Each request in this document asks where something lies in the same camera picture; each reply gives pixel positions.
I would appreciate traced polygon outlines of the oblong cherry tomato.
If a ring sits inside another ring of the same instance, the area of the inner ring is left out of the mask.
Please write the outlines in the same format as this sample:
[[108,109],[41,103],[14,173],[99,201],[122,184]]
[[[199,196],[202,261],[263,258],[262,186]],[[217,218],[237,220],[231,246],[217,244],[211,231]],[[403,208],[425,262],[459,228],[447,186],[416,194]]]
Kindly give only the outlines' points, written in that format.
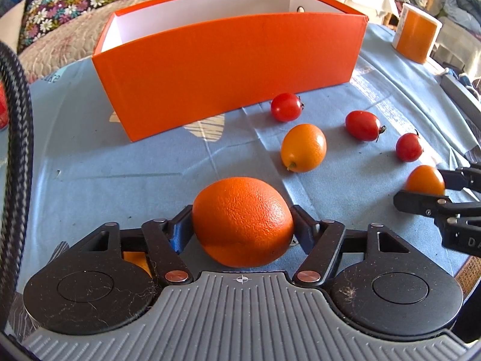
[[377,141],[379,136],[386,131],[379,118],[367,111],[355,110],[347,114],[345,127],[354,138],[372,142]]

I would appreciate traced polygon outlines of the orange white cup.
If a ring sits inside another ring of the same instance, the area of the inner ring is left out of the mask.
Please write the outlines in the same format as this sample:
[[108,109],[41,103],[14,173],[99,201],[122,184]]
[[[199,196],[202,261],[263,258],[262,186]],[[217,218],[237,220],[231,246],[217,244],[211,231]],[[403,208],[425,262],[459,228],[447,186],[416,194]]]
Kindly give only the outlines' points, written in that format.
[[416,63],[425,63],[442,28],[442,23],[411,4],[403,5],[392,47]]

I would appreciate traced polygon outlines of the large orange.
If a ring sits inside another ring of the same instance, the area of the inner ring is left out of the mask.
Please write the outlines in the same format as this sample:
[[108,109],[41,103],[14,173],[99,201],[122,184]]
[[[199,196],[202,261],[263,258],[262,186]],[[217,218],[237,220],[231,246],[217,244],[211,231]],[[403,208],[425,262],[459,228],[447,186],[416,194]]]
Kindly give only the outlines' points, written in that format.
[[293,217],[282,195],[250,177],[219,180],[192,206],[195,234],[216,262],[233,268],[261,267],[280,258],[293,239]]

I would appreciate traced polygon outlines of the red soda can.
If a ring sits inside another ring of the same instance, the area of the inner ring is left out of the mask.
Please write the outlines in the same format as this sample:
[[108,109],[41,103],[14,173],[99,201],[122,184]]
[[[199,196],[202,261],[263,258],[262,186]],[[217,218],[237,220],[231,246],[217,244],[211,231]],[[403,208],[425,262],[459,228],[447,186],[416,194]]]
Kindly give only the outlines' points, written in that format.
[[0,130],[2,131],[9,123],[7,97],[2,82],[0,82]]

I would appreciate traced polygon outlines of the cream pillow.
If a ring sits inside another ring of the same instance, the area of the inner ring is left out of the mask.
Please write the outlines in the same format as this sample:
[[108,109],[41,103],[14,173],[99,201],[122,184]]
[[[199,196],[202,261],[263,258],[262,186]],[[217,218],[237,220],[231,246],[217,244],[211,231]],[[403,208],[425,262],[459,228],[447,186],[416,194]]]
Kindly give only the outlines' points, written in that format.
[[10,49],[13,49],[16,54],[18,53],[17,50],[25,4],[26,0],[22,0],[0,19],[0,40],[7,44]]

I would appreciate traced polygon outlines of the light blue tablecloth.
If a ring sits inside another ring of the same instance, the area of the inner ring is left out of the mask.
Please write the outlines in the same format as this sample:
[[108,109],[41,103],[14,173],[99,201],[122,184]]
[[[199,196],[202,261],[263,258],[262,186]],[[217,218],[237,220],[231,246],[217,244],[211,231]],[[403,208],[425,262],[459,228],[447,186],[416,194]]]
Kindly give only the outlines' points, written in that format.
[[[110,121],[112,104],[91,60],[54,83],[32,84],[34,151],[29,224],[12,309],[11,340],[43,360],[381,360],[467,358],[480,339],[480,295],[455,271],[468,254],[443,247],[432,218],[398,211],[395,194],[419,165],[468,167],[477,140],[440,77],[369,25],[348,82],[302,94],[300,123],[324,132],[315,170],[286,170],[290,124],[269,102],[220,113],[219,139],[186,128],[136,143]],[[348,113],[386,131],[360,141]],[[424,152],[400,161],[398,139]],[[195,237],[180,257],[189,284],[157,284],[141,226],[171,220],[210,184],[260,179],[290,208],[345,225],[338,266],[322,285],[293,281],[307,254],[294,233],[261,267],[215,262]]]

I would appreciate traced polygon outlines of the small mandarin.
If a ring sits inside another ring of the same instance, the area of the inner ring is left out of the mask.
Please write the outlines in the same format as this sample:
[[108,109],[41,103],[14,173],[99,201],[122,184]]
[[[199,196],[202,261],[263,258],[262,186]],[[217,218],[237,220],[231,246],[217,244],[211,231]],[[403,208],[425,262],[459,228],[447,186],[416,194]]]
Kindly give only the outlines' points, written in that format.
[[433,196],[443,196],[445,182],[440,171],[431,165],[419,165],[407,178],[404,189]]

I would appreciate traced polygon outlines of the round cherry tomato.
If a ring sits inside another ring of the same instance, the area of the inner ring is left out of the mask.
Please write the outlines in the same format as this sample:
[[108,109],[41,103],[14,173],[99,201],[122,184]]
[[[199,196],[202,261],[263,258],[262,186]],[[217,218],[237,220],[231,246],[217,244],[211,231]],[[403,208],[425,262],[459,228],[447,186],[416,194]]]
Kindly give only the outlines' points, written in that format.
[[414,162],[419,159],[424,149],[419,133],[403,134],[395,145],[395,153],[400,161]]

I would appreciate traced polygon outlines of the small kumquat orange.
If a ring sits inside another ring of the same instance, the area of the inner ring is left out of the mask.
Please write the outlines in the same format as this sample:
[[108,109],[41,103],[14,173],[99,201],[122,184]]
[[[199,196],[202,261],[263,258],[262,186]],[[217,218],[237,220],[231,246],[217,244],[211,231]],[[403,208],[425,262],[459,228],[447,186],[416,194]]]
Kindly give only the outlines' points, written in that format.
[[327,140],[316,125],[300,124],[284,136],[280,157],[286,170],[306,173],[318,167],[327,153]]

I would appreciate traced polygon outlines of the orange storage box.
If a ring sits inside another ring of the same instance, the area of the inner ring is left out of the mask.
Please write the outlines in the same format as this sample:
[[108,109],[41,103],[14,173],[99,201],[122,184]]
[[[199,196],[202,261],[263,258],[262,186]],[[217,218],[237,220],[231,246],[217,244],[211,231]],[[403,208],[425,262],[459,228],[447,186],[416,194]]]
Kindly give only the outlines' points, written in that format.
[[92,61],[138,141],[348,82],[368,22],[336,0],[150,0],[110,16]]

